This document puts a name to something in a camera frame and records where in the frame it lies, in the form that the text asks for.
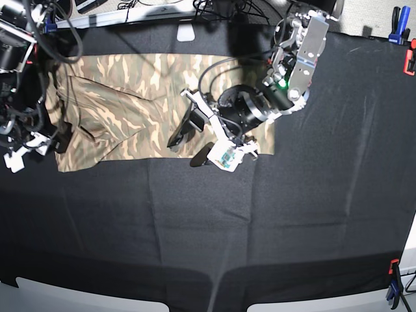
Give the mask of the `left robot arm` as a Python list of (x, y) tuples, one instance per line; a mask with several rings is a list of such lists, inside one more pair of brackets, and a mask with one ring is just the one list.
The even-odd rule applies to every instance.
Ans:
[(257, 140), (248, 133), (266, 122), (302, 110), (309, 97), (309, 86), (317, 62), (326, 46), (329, 20), (337, 21), (344, 1), (291, 1), (276, 25), (274, 43), (266, 51), (265, 69), (255, 86), (238, 84), (224, 90), (218, 99), (201, 88), (181, 92), (190, 100), (181, 123), (168, 141), (177, 151), (209, 124), (216, 142), (207, 143), (192, 159), (192, 167), (213, 164), (234, 172), (245, 155), (256, 159)]

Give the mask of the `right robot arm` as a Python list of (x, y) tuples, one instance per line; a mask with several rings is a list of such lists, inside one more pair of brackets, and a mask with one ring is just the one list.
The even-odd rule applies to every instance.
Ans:
[(40, 36), (54, 31), (60, 1), (1, 2), (1, 146), (13, 154), (20, 148), (63, 154), (71, 125), (53, 122), (46, 109), (46, 57), (31, 28)]

